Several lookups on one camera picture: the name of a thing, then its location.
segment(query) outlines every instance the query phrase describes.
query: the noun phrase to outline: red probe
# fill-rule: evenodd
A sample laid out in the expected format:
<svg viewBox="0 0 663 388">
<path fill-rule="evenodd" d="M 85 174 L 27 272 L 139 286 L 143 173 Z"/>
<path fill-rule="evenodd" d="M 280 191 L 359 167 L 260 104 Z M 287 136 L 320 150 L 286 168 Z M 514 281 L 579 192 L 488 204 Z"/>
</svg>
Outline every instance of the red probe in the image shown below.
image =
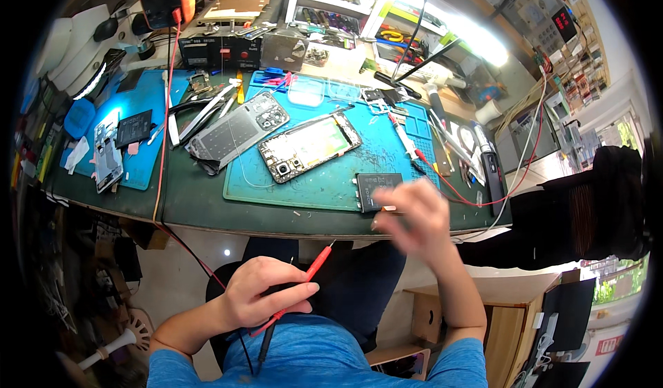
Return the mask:
<svg viewBox="0 0 663 388">
<path fill-rule="evenodd" d="M 334 243 L 336 243 L 336 240 L 334 240 L 333 242 L 331 242 L 331 244 L 329 244 L 327 247 L 325 247 L 324 250 L 322 250 L 322 252 L 318 255 L 318 257 L 313 261 L 313 263 L 311 264 L 311 267 L 308 268 L 308 270 L 306 271 L 306 281 L 304 281 L 303 283 L 310 282 L 311 279 L 313 278 L 313 276 L 316 275 L 319 268 L 322 266 L 322 263 L 324 263 L 325 260 L 327 260 L 327 257 L 329 256 L 329 253 L 331 253 L 332 246 L 334 245 Z M 257 331 L 255 331 L 253 333 L 249 332 L 249 336 L 251 336 L 252 338 L 255 338 L 256 336 L 258 336 L 259 334 L 264 332 L 274 322 L 281 319 L 284 314 L 286 314 L 285 309 L 281 309 L 278 312 L 274 313 L 274 316 L 272 316 L 272 318 L 270 320 L 268 320 L 264 325 L 262 325 L 260 327 L 260 329 L 258 329 Z"/>
</svg>

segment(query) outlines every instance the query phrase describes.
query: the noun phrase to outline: blue t-shirt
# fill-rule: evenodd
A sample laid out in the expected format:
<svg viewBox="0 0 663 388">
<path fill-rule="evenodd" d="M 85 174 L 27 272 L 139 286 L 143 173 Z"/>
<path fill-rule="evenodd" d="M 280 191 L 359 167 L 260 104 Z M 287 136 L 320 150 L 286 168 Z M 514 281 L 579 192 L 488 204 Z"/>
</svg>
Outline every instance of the blue t-shirt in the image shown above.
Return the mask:
<svg viewBox="0 0 663 388">
<path fill-rule="evenodd" d="M 255 370 L 262 334 L 244 342 Z M 287 314 L 278 321 L 257 377 L 251 375 L 238 340 L 228 349 L 224 368 L 221 378 L 201 382 L 184 356 L 159 350 L 150 357 L 147 387 L 488 387 L 483 346 L 475 338 L 452 343 L 426 381 L 415 381 L 372 371 L 352 334 L 333 320 L 310 314 Z"/>
</svg>

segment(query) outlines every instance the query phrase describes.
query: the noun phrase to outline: person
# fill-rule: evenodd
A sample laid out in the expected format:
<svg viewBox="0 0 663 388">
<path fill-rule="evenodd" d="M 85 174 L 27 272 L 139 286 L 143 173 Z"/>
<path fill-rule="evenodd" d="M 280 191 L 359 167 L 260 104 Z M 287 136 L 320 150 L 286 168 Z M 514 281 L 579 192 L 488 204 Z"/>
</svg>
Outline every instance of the person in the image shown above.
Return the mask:
<svg viewBox="0 0 663 388">
<path fill-rule="evenodd" d="M 640 154 L 596 150 L 591 170 L 553 179 L 510 199 L 508 232 L 457 244 L 472 266 L 538 270 L 578 260 L 640 260 L 651 247 L 644 227 Z"/>
<path fill-rule="evenodd" d="M 327 309 L 327 312 L 332 312 L 330 317 L 311 313 L 315 311 L 309 299 L 314 300 L 316 294 L 323 293 L 326 284 L 317 283 L 315 276 L 313 282 L 303 283 L 306 280 L 303 270 L 284 261 L 261 256 L 239 266 L 223 294 L 200 307 L 176 314 L 158 327 L 150 343 L 147 386 L 385 387 L 428 384 L 439 387 L 487 387 L 482 344 L 486 330 L 485 310 L 474 282 L 451 241 L 448 203 L 425 179 L 404 183 L 395 189 L 376 191 L 374 198 L 382 205 L 395 206 L 399 214 L 379 212 L 372 228 L 391 235 L 398 250 L 404 255 L 421 259 L 438 280 L 448 328 L 443 350 L 426 381 L 372 371 L 360 348 L 357 334 L 351 331 L 356 328 L 348 330 L 333 319 L 333 311 L 341 310 L 341 306 Z M 361 309 L 357 300 L 370 303 L 374 298 L 361 285 L 362 281 L 370 282 L 372 279 L 369 277 L 375 274 L 371 275 L 367 270 L 364 273 L 345 277 L 354 280 L 355 287 L 350 288 L 352 283 L 346 283 L 341 290 L 343 294 L 337 295 L 337 301 L 347 302 L 344 310 L 350 313 L 357 307 Z M 282 283 L 298 284 L 262 296 L 271 286 Z M 389 289 L 389 296 L 392 292 L 393 287 Z M 288 314 L 276 322 L 267 360 L 258 372 L 256 358 L 264 333 L 252 338 L 247 335 L 246 329 L 262 325 L 281 309 L 286 309 Z M 361 323 L 361 316 L 355 317 L 355 323 Z M 231 339 L 222 364 L 223 376 L 216 381 L 201 383 L 192 365 L 192 356 L 210 338 L 222 334 L 229 334 L 228 339 Z M 242 346 L 244 342 L 246 355 Z M 253 362 L 252 368 L 247 356 Z"/>
</svg>

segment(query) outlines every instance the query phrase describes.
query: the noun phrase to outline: smartphone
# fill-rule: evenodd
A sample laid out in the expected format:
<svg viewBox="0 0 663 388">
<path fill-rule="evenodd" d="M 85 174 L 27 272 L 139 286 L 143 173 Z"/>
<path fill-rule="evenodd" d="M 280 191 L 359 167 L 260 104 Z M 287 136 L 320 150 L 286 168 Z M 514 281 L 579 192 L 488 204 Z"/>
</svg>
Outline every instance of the smartphone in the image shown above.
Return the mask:
<svg viewBox="0 0 663 388">
<path fill-rule="evenodd" d="M 336 111 L 261 141 L 258 150 L 274 181 L 283 184 L 360 145 L 355 128 Z"/>
</svg>

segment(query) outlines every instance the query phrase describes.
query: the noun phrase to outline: wooden cabinet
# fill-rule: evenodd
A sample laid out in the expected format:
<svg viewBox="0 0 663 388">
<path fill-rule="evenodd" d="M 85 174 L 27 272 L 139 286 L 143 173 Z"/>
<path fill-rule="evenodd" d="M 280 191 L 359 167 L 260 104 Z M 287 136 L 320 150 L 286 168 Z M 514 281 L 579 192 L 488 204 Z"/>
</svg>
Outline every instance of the wooden cabinet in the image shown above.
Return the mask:
<svg viewBox="0 0 663 388">
<path fill-rule="evenodd" d="M 534 343 L 532 326 L 541 311 L 544 293 L 559 282 L 557 273 L 515 277 L 475 277 L 486 309 L 488 327 L 483 342 L 489 388 L 509 388 Z M 412 334 L 440 342 L 444 308 L 436 284 L 405 289 L 414 295 Z"/>
</svg>

